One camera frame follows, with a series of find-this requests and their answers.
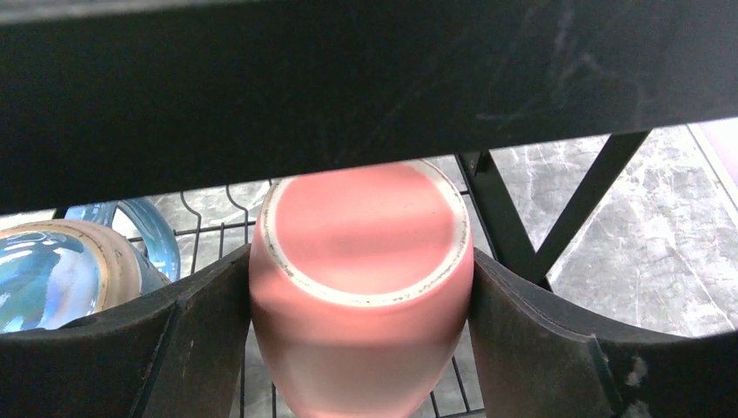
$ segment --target ceramic mug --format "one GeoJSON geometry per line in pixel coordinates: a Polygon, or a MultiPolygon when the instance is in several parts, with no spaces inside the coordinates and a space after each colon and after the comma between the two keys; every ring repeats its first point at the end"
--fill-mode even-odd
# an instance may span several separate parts
{"type": "Polygon", "coordinates": [[[112,228],[117,209],[138,229],[146,245],[149,261],[169,281],[179,280],[180,258],[177,239],[161,212],[147,198],[73,206],[67,209],[64,218],[87,220],[112,228]]]}
{"type": "Polygon", "coordinates": [[[0,333],[58,328],[165,286],[172,282],[165,273],[179,278],[177,241],[148,200],[78,206],[67,218],[87,220],[0,231],[0,333]],[[159,266],[106,226],[117,206],[139,227],[159,266]]]}
{"type": "Polygon", "coordinates": [[[466,206],[425,161],[282,179],[252,242],[259,349],[301,418],[402,418],[438,383],[466,320],[466,206]]]}

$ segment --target blue handle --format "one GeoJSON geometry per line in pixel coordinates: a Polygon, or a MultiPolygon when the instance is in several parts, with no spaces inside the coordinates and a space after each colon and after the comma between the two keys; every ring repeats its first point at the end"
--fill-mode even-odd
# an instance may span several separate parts
{"type": "Polygon", "coordinates": [[[141,233],[149,261],[170,281],[179,280],[179,246],[169,224],[159,210],[146,198],[117,200],[73,206],[67,210],[65,219],[87,220],[112,227],[116,208],[125,213],[141,233]]]}

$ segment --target blue mug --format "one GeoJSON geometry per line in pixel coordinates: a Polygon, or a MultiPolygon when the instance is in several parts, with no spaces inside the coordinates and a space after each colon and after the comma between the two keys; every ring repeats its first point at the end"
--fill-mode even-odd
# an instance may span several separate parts
{"type": "Polygon", "coordinates": [[[120,209],[141,233],[149,261],[169,281],[179,280],[180,258],[177,240],[169,224],[147,198],[73,206],[67,210],[64,218],[87,220],[112,228],[116,209],[120,209]]]}
{"type": "Polygon", "coordinates": [[[54,329],[179,279],[170,227],[147,199],[76,206],[65,219],[0,231],[0,333],[54,329]],[[110,226],[120,208],[146,259],[110,226]]]}

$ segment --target black metal frame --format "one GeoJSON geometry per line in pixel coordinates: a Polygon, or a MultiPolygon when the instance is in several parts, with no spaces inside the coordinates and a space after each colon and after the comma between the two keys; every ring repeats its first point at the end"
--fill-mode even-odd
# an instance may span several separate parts
{"type": "Polygon", "coordinates": [[[726,0],[125,5],[0,0],[0,213],[738,114],[726,0]]]}
{"type": "Polygon", "coordinates": [[[520,277],[551,291],[548,271],[649,133],[610,136],[537,251],[490,152],[457,155],[495,259],[520,277]]]}

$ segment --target pink cup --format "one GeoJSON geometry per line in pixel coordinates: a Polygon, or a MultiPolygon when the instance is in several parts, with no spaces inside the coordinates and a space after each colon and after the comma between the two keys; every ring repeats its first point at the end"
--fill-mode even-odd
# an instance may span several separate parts
{"type": "Polygon", "coordinates": [[[249,275],[259,349],[298,417],[407,417],[464,326],[469,216],[425,161],[283,179],[249,275]]]}

